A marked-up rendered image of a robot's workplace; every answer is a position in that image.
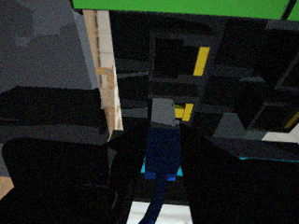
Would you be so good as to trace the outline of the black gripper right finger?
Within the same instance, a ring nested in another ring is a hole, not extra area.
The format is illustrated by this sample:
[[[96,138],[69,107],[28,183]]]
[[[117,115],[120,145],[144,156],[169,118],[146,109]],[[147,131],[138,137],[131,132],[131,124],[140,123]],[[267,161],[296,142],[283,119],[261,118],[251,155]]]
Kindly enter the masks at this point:
[[[258,193],[299,194],[299,161],[240,159],[179,124],[192,224],[243,224]]]

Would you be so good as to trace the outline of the blue ethernet cable plug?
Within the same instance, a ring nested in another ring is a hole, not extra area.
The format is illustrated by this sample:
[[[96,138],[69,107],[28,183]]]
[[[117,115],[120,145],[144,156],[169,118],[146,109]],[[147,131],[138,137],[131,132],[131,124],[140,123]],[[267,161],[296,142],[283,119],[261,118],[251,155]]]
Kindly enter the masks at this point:
[[[137,224],[155,224],[166,197],[166,181],[175,181],[182,161],[179,121],[184,105],[173,99],[152,98],[148,128],[145,179],[155,180],[155,192],[148,210]]]

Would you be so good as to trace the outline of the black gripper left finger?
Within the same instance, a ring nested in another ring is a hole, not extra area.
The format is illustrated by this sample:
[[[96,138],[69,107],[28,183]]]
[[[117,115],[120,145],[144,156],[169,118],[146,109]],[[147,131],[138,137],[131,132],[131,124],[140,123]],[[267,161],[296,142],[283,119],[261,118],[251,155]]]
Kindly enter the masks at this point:
[[[91,190],[99,224],[126,224],[146,155],[149,121],[103,145],[13,138],[1,154],[14,187],[20,182]]]

